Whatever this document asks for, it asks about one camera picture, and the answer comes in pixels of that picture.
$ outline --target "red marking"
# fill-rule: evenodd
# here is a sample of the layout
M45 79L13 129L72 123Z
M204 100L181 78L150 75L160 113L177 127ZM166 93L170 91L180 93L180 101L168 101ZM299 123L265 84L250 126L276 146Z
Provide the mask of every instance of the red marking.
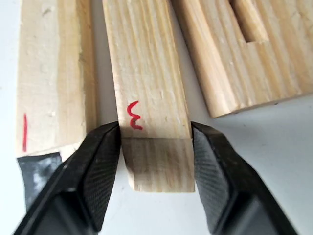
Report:
M136 125L136 121L139 120L139 119L141 118L141 116L132 113L132 108L133 108L133 106L135 106L138 102L139 102L139 101L137 100L137 101L131 103L131 104L127 107L127 113L128 113L130 116L133 117L132 120L131 120L131 127L132 127L133 129L142 130L142 129L143 129L142 126Z
M23 138L23 152L27 151L27 116L24 114L24 138Z

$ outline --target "mortise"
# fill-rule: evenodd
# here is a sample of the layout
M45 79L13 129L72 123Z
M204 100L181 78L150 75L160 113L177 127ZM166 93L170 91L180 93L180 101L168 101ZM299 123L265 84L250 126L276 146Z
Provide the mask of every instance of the mortise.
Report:
M252 1L229 0L229 3L247 43L268 41L268 34Z

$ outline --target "white surface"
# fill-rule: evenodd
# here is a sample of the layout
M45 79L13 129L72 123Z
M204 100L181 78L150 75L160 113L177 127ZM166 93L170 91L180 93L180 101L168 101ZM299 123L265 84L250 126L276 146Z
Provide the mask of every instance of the white surface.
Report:
M108 123L117 119L112 70L101 1L93 3L101 120ZM10 234L25 213L21 173L13 157L19 1L3 0L0 6L0 221L1 234ZM238 153L259 172L299 234L311 235L313 96L211 120L178 27L177 33L192 121L223 131ZM121 158L101 234L206 235L208 231L197 193L133 192Z

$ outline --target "red handwritten number 3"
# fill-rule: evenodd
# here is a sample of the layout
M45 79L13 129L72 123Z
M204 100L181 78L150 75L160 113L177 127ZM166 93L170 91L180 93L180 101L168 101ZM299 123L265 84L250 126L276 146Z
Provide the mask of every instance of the red handwritten number 3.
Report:
M127 107L127 113L128 113L130 116L133 117L132 120L131 120L131 127L132 127L133 129L142 130L142 129L143 129L142 126L136 125L136 121L139 120L139 119L141 118L141 116L138 115L138 114L133 114L133 113L132 113L132 108L133 108L133 106L135 106L138 102L139 102L139 101L137 100L137 101L131 103L131 104Z

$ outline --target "pine wood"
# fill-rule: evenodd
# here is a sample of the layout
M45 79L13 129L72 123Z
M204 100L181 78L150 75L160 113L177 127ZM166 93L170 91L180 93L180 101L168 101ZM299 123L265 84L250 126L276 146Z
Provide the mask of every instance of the pine wood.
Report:
M103 0L122 149L139 191L194 191L191 127L167 0ZM130 126L128 106L140 115Z
M313 91L310 0L172 0L212 117Z
M70 149L97 126L90 0L21 4L17 155Z

